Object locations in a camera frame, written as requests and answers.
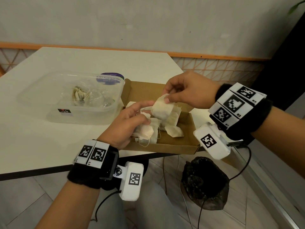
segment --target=clear plastic container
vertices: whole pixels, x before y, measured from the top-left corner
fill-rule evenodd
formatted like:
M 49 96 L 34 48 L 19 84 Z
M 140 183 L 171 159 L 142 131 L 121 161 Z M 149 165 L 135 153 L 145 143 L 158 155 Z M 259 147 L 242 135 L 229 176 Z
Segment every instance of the clear plastic container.
M 97 102 L 73 101 L 73 88 L 93 94 Z M 118 115 L 123 104 L 121 77 L 75 72 L 53 72 L 32 83 L 17 96 L 22 113 L 50 122 L 107 125 Z

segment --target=orange trim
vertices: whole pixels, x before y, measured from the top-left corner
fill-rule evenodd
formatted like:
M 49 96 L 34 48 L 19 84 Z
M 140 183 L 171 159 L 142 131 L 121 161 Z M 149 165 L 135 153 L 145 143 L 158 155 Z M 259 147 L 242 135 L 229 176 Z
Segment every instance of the orange trim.
M 79 48 L 79 49 L 115 50 L 115 51 L 165 52 L 165 51 L 114 49 L 114 48 L 102 48 L 102 47 L 81 47 L 81 46 L 61 46 L 61 45 L 32 44 L 32 43 L 0 42 L 0 48 L 39 50 L 41 47 L 62 47 L 62 48 Z M 244 60 L 244 61 L 270 60 L 269 58 L 261 59 L 261 58 L 247 58 L 247 57 L 236 57 L 236 56 L 217 56 L 217 55 L 205 55 L 198 53 L 182 53 L 182 52 L 165 52 L 165 53 L 168 53 L 168 55 L 171 57 L 184 57 L 184 58 L 228 59 L 228 60 Z
M 5 74 L 4 69 L 2 68 L 2 66 L 0 65 L 0 77 L 3 76 Z

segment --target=leg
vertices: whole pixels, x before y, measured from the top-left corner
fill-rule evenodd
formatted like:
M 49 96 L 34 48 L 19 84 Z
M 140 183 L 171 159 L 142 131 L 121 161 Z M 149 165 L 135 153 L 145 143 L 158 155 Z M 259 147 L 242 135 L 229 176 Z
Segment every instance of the leg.
M 92 219 L 95 218 L 97 206 L 116 188 L 111 191 L 100 190 L 100 194 L 94 208 Z M 97 222 L 91 221 L 88 229 L 127 229 L 123 201 L 119 194 L 110 196 L 99 208 L 97 212 Z
M 141 187 L 136 201 L 138 229 L 182 229 L 183 223 L 164 190 L 155 182 Z

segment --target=left hand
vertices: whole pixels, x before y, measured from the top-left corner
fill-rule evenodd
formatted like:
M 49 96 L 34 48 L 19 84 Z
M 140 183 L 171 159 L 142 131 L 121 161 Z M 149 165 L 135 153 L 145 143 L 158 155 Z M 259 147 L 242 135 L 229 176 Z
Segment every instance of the left hand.
M 105 142 L 118 150 L 123 149 L 129 144 L 130 137 L 137 126 L 140 124 L 149 125 L 151 122 L 145 115 L 136 115 L 136 113 L 141 108 L 152 106 L 154 103 L 154 100 L 140 101 L 125 108 L 97 140 Z

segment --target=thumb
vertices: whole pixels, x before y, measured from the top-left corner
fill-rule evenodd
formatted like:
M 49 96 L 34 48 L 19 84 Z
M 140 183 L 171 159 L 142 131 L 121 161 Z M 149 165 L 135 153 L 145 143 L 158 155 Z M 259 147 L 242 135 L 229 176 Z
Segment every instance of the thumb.
M 164 102 L 166 104 L 177 103 L 177 102 L 185 103 L 185 91 L 183 90 L 182 92 L 176 92 L 176 93 L 173 93 L 173 94 L 169 94 L 164 99 Z
M 136 115 L 134 117 L 131 117 L 126 120 L 130 127 L 133 129 L 140 124 L 149 125 L 151 123 L 150 119 L 147 119 L 147 117 L 143 114 Z

